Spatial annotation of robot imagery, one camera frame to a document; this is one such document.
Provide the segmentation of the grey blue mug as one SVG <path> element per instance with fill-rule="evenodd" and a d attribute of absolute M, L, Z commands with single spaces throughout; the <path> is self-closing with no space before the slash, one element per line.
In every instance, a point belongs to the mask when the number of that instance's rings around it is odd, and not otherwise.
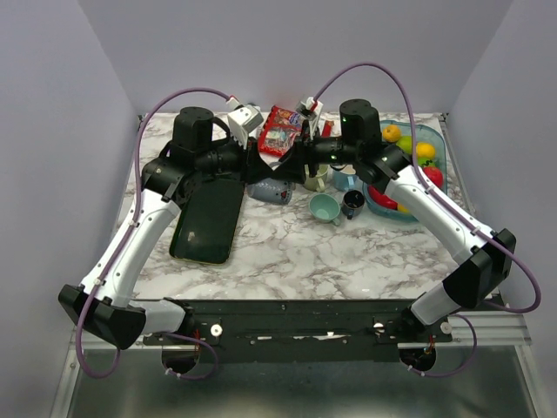
<path fill-rule="evenodd" d="M 263 179 L 258 183 L 247 186 L 247 194 L 250 198 L 265 203 L 285 206 L 292 199 L 296 186 L 292 182 L 276 179 Z"/>

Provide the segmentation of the light green mug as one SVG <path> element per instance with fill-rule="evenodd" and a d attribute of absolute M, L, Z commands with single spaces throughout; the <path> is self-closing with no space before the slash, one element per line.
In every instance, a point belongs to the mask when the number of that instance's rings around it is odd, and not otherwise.
<path fill-rule="evenodd" d="M 305 166 L 305 183 L 303 187 L 312 192 L 323 192 L 325 190 L 325 183 L 327 181 L 329 165 L 319 165 L 316 174 L 312 177 L 310 175 L 309 166 Z"/>

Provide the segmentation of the green teal mug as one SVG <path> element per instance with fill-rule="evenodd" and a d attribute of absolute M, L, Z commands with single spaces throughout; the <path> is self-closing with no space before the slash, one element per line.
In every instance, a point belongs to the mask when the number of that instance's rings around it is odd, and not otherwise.
<path fill-rule="evenodd" d="M 319 222 L 340 225 L 341 207 L 331 195 L 325 193 L 314 195 L 309 202 L 309 211 Z"/>

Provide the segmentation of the light blue mug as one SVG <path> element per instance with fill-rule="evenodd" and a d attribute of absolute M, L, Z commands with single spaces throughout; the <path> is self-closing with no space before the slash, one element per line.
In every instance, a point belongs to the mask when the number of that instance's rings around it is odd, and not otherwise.
<path fill-rule="evenodd" d="M 335 189 L 341 192 L 355 190 L 358 184 L 358 176 L 352 165 L 333 166 L 332 183 Z"/>

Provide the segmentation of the dark blue mug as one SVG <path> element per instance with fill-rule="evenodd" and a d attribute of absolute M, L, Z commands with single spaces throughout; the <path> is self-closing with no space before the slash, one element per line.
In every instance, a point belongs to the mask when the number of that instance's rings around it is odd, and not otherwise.
<path fill-rule="evenodd" d="M 366 200 L 364 194 L 358 190 L 351 190 L 346 192 L 343 196 L 341 212 L 348 220 L 352 220 L 361 213 L 365 204 Z"/>

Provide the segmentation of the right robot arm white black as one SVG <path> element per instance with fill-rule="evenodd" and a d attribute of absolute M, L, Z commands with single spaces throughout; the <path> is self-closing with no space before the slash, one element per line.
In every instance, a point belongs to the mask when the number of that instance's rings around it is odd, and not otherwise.
<path fill-rule="evenodd" d="M 422 294 L 400 320 L 401 333 L 422 340 L 442 317 L 477 307 L 509 274 L 516 238 L 496 233 L 448 198 L 408 153 L 382 138 L 379 113 L 364 99 L 341 104 L 338 137 L 321 137 L 316 128 L 322 104 L 299 103 L 301 133 L 281 158 L 276 174 L 303 182 L 321 164 L 351 165 L 359 178 L 403 205 L 446 248 L 458 267 Z"/>

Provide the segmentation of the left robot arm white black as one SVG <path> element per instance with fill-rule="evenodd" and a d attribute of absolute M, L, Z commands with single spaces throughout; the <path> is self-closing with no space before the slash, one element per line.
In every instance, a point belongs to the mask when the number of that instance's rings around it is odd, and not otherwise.
<path fill-rule="evenodd" d="M 134 301 L 132 293 L 160 236 L 201 186 L 243 172 L 263 121 L 251 104 L 233 105 L 225 119 L 202 107 L 180 111 L 171 140 L 136 171 L 132 207 L 101 259 L 79 285 L 66 285 L 58 295 L 78 338 L 88 332 L 118 350 L 144 334 L 162 332 L 175 344 L 191 338 L 185 307 L 174 300 Z"/>

